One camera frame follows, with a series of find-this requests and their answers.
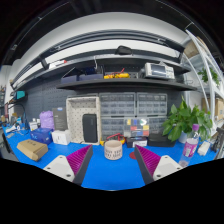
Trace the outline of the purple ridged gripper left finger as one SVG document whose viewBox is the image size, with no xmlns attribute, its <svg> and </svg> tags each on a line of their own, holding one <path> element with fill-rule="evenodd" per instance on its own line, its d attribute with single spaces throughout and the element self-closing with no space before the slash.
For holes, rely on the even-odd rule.
<svg viewBox="0 0 224 224">
<path fill-rule="evenodd" d="M 81 186 L 92 155 L 93 146 L 87 145 L 68 156 L 57 156 L 44 170 Z"/>
</svg>

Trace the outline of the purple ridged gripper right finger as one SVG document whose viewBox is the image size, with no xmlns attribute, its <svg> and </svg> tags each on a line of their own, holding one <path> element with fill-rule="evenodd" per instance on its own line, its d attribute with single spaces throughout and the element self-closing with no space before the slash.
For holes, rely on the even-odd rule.
<svg viewBox="0 0 224 224">
<path fill-rule="evenodd" d="M 135 146 L 134 155 L 146 185 L 182 169 L 168 155 L 159 156 L 139 145 Z"/>
</svg>

